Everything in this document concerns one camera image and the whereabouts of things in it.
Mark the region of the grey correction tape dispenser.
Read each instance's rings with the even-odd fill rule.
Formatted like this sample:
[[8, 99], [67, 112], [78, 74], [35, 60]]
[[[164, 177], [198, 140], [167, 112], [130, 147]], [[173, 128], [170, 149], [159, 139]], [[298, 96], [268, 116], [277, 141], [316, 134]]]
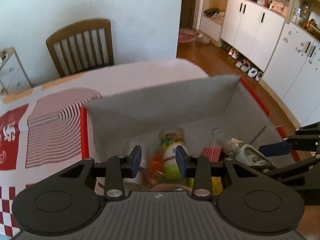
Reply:
[[225, 141], [223, 143], [223, 150], [228, 157], [247, 166], [272, 165], [256, 148], [235, 138]]

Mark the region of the orange red dragon keychain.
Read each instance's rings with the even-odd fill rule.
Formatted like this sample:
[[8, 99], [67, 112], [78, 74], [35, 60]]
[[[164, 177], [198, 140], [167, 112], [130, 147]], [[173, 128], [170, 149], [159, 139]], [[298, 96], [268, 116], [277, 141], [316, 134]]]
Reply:
[[157, 150], [149, 161], [147, 181], [151, 186], [165, 181], [162, 150]]

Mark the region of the green label cylinder can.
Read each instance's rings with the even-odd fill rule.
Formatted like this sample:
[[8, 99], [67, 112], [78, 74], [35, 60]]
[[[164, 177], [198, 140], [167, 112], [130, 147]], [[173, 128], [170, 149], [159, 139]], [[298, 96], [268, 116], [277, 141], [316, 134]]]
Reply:
[[184, 131], [181, 128], [161, 130], [159, 133], [163, 153], [163, 173], [167, 180], [179, 180], [181, 175], [176, 162], [176, 147], [185, 148]]

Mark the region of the red cardboard box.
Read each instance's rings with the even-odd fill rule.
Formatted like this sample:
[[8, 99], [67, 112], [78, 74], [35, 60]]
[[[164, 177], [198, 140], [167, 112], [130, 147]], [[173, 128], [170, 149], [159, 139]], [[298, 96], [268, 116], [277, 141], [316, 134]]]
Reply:
[[138, 185], [148, 175], [148, 164], [161, 149], [161, 130], [181, 128], [185, 150], [202, 153], [209, 145], [212, 130], [220, 128], [217, 141], [239, 139], [258, 148], [281, 141], [259, 101], [250, 93], [240, 77], [220, 75], [105, 96], [81, 108], [81, 146], [93, 155], [82, 163], [129, 155], [139, 145], [142, 159]]

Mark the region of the yellow cardboard box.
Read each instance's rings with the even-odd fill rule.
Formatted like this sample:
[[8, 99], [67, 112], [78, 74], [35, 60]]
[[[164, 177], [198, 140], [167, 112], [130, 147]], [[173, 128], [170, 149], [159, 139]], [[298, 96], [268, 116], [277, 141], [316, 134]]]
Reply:
[[221, 178], [212, 177], [211, 181], [212, 181], [212, 195], [217, 196], [223, 191]]

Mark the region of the red white printed tablecloth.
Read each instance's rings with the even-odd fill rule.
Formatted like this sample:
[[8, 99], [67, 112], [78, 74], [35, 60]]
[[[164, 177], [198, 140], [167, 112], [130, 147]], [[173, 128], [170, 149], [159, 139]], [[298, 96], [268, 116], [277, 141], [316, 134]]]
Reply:
[[121, 64], [51, 81], [1, 100], [1, 239], [19, 232], [12, 202], [19, 192], [93, 155], [81, 146], [81, 107], [103, 96], [206, 73], [185, 59]]

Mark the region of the pink white shoes pair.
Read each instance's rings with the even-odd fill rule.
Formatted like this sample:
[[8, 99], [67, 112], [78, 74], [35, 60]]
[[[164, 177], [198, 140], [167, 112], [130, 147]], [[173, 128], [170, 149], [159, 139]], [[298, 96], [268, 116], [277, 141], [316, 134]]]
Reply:
[[228, 52], [228, 55], [235, 60], [239, 58], [239, 52], [234, 48], [230, 49], [230, 51]]

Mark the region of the brown wooden chair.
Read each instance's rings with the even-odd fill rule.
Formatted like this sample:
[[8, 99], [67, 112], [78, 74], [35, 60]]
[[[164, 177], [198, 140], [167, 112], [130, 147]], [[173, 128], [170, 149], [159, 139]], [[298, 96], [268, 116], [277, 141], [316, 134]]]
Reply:
[[111, 21], [92, 18], [61, 28], [46, 40], [60, 77], [114, 65]]

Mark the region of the pink floor mat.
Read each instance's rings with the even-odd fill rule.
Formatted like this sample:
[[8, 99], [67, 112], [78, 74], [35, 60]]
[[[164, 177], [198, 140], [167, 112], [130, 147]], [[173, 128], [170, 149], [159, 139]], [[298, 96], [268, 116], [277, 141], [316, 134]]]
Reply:
[[178, 43], [196, 42], [199, 33], [194, 29], [181, 28], [178, 33]]

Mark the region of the white drawer cabinet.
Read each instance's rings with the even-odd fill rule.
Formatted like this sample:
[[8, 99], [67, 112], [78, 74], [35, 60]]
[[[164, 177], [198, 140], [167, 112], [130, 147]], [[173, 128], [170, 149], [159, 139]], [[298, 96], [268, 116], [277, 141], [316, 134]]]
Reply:
[[1, 51], [1, 96], [21, 93], [31, 87], [14, 47]]

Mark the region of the white wall cabinet unit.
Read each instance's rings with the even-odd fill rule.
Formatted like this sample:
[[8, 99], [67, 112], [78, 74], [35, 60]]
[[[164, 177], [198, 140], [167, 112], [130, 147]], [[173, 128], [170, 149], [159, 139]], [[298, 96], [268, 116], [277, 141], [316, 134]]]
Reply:
[[295, 126], [319, 121], [319, 0], [199, 0], [197, 27], [262, 72]]

